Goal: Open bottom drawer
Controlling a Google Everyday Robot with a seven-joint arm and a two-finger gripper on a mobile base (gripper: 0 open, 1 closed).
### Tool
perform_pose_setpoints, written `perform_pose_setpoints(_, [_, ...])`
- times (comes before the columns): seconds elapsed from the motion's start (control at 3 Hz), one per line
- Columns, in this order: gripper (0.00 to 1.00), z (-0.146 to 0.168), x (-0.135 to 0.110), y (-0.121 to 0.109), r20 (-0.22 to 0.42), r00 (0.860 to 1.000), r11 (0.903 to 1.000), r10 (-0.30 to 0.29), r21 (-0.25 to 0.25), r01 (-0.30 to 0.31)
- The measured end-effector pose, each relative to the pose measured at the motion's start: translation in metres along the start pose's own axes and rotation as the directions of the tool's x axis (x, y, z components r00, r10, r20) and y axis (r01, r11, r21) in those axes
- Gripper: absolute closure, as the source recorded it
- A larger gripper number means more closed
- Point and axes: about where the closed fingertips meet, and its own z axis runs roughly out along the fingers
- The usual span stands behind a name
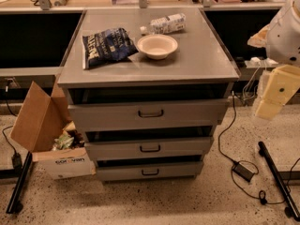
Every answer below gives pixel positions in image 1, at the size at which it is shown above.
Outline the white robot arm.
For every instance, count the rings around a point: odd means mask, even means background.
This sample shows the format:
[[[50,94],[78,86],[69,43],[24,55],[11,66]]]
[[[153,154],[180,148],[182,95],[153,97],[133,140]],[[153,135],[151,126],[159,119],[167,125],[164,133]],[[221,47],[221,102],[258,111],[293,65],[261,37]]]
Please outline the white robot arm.
[[[278,63],[259,81],[254,116],[272,120],[300,88],[300,0],[287,0],[276,16],[247,44],[265,48]]]

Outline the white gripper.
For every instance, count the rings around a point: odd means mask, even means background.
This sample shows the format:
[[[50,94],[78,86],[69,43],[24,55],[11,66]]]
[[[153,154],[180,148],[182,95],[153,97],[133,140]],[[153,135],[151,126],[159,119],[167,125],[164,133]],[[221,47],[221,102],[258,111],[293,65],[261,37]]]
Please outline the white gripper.
[[[269,25],[251,36],[247,44],[255,48],[266,47]],[[269,75],[262,99],[256,101],[254,115],[264,120],[272,120],[293,95],[300,89],[300,67],[284,65],[276,67]]]

